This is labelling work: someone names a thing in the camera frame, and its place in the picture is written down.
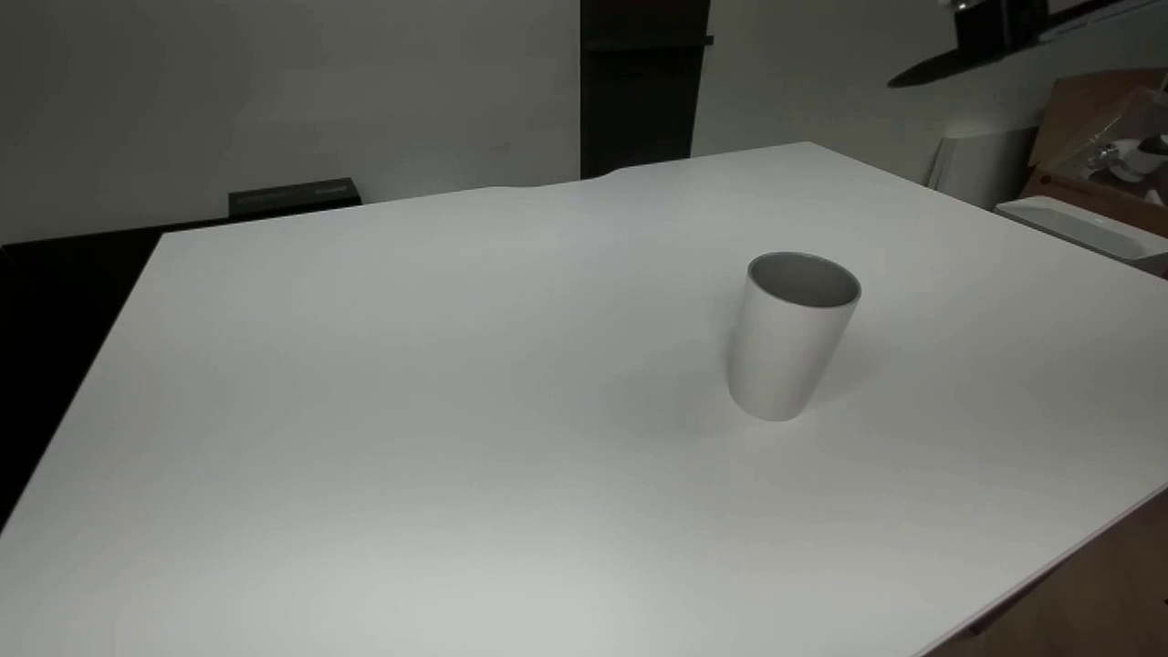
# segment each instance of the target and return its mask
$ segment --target white table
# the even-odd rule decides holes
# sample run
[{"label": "white table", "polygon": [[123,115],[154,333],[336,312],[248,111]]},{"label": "white table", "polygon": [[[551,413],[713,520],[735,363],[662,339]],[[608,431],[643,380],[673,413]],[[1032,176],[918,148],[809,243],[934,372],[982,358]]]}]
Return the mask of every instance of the white table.
[{"label": "white table", "polygon": [[[743,262],[864,279],[802,416]],[[1168,285],[817,147],[164,237],[2,657],[918,652],[1168,481]]]}]

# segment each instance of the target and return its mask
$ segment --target paper cup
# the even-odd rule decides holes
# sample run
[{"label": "paper cup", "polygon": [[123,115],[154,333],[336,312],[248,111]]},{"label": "paper cup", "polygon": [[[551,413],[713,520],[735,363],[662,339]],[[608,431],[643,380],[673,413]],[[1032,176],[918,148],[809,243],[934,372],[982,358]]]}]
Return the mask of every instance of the paper cup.
[{"label": "paper cup", "polygon": [[731,335],[735,400],[764,419],[797,416],[858,298],[858,278],[827,257],[802,250],[760,256],[747,267]]}]

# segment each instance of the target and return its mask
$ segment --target floor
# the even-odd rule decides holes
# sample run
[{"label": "floor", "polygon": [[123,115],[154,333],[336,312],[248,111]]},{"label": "floor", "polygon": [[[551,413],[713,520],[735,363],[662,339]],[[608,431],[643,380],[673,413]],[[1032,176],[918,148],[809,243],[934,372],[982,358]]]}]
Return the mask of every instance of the floor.
[{"label": "floor", "polygon": [[[0,525],[160,228],[0,248]],[[1163,657],[1168,493],[929,657]]]}]

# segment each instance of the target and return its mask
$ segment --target cylindrical container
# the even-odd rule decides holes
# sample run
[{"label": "cylindrical container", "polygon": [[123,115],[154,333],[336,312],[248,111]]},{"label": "cylindrical container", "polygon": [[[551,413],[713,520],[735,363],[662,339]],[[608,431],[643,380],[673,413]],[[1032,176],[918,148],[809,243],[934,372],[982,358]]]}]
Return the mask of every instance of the cylindrical container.
[{"label": "cylindrical container", "polygon": [[824,372],[861,285],[849,270],[769,250],[747,267],[731,335],[731,394],[764,419],[797,416]]}]

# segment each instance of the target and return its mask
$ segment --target cardboard box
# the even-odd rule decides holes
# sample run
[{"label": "cardboard box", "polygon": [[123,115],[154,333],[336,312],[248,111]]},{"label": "cardboard box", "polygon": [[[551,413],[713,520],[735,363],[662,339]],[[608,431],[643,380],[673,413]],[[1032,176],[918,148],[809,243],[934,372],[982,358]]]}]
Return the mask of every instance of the cardboard box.
[{"label": "cardboard box", "polygon": [[[1116,115],[1130,91],[1162,86],[1168,81],[1163,71],[1168,69],[1114,69],[1058,81],[1029,148],[1032,176],[1025,182],[1025,192],[1058,195],[1066,203],[1081,203],[1089,210],[1168,237],[1163,203],[1150,203],[1126,188],[1081,180],[1062,169],[1062,158],[1068,148],[1089,147],[1098,120]],[[1153,176],[1150,186],[1168,199],[1168,172]]]}]

